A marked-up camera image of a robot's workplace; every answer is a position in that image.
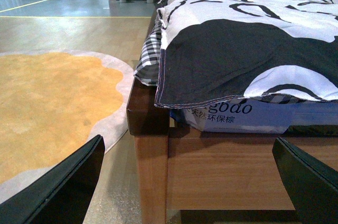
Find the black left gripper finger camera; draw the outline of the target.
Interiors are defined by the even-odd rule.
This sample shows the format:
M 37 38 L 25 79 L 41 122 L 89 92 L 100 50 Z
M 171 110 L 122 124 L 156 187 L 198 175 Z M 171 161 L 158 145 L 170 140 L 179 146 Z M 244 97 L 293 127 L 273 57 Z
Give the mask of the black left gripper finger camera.
M 83 223 L 104 154 L 104 138 L 96 135 L 27 188 L 1 203 L 1 223 Z

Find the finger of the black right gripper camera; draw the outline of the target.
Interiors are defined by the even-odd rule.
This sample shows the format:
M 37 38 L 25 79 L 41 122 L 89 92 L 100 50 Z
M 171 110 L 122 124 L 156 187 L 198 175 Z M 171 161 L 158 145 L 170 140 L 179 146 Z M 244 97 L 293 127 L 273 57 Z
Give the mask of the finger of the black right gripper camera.
M 283 138 L 272 150 L 301 223 L 337 223 L 337 171 Z

